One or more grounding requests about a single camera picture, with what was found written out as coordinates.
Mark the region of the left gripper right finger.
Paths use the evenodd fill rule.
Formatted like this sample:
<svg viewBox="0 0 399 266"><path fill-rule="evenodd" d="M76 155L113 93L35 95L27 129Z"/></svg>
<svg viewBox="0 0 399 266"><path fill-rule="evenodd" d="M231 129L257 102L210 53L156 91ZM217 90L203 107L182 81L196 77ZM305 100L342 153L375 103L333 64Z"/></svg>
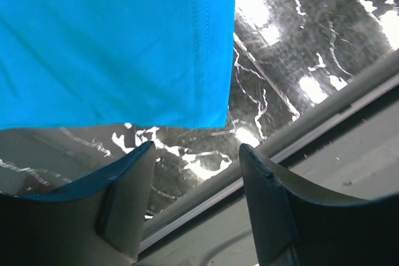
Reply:
<svg viewBox="0 0 399 266"><path fill-rule="evenodd" d="M341 194L245 144L239 161L260 265L398 264L397 194Z"/></svg>

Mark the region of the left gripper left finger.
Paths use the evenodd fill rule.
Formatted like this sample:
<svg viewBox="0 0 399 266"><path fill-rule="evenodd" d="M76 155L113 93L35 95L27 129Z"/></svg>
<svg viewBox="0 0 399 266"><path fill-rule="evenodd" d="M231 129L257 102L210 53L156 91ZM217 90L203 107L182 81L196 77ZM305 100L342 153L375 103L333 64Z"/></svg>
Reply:
<svg viewBox="0 0 399 266"><path fill-rule="evenodd" d="M155 160L147 141L47 194L2 194L1 264L134 264Z"/></svg>

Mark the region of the blue t-shirt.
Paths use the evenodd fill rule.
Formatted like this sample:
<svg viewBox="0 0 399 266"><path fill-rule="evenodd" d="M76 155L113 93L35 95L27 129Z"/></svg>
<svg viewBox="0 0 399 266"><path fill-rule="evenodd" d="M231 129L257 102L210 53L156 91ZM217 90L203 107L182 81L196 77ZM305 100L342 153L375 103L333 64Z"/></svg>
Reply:
<svg viewBox="0 0 399 266"><path fill-rule="evenodd" d="M222 128L234 0L1 0L1 128Z"/></svg>

